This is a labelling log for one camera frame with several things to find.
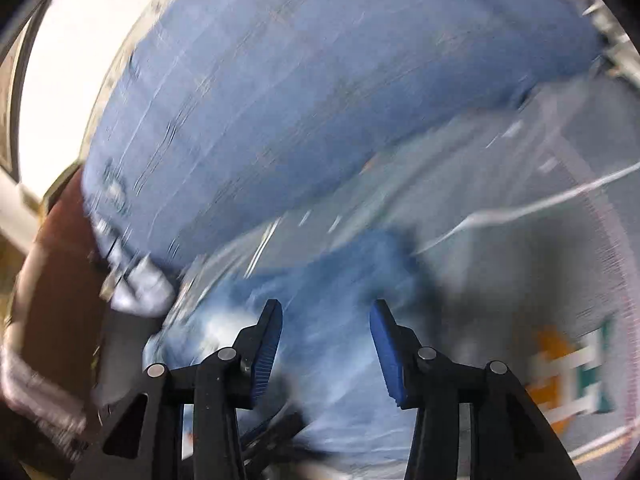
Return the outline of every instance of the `blue gripper pad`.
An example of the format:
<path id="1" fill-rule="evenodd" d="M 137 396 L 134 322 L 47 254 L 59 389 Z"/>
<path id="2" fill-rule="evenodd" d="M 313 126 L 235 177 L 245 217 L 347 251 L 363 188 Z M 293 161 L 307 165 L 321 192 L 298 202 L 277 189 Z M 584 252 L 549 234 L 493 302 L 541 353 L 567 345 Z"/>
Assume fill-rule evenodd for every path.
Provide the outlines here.
<path id="1" fill-rule="evenodd" d="M 384 301 L 377 300 L 371 307 L 369 327 L 385 378 L 386 390 L 400 406 L 406 400 L 407 393 L 402 380 L 402 359 L 394 341 L 398 326 Z"/>
<path id="2" fill-rule="evenodd" d="M 273 300 L 267 302 L 267 306 L 260 316 L 258 325 L 260 325 L 262 318 L 267 314 L 271 301 Z M 251 370 L 251 398 L 253 402 L 258 400 L 267 389 L 267 383 L 269 382 L 269 376 L 273 368 L 273 360 L 276 357 L 276 350 L 278 349 L 278 343 L 280 341 L 280 333 L 282 332 L 282 306 L 277 301 L 273 301 L 272 304 L 274 304 L 273 312 L 271 312 L 271 315 L 268 317 L 268 322 L 264 328 L 264 335 L 256 350 Z"/>

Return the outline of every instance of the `blue fabric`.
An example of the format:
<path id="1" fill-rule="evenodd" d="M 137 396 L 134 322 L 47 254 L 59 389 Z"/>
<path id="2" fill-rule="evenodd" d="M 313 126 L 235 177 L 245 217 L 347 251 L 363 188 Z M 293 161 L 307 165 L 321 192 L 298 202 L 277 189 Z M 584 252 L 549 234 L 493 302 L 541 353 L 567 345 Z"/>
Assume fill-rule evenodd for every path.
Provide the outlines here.
<path id="1" fill-rule="evenodd" d="M 599 49 L 565 0 L 176 0 L 104 111 L 87 207 L 179 269 Z"/>
<path id="2" fill-rule="evenodd" d="M 385 298 L 399 324 L 415 330 L 425 344 L 436 344 L 439 314 L 427 275 L 402 241 L 385 231 L 361 234 L 334 253 L 298 269 L 247 280 L 226 279 L 214 286 L 193 313 L 153 336 L 145 366 L 169 368 L 201 362 L 218 346 L 254 324 L 269 298 L 280 301 L 284 320 L 267 390 L 280 405 L 287 384 L 291 402 L 309 421 L 300 434 L 313 449 L 347 454 L 353 465 L 406 460 L 414 430 L 414 410 L 402 412 L 388 396 L 369 331 L 369 310 Z M 229 342 L 219 342 L 224 327 L 235 326 Z M 250 412 L 239 412 L 248 429 Z M 186 432 L 191 414 L 186 415 Z"/>

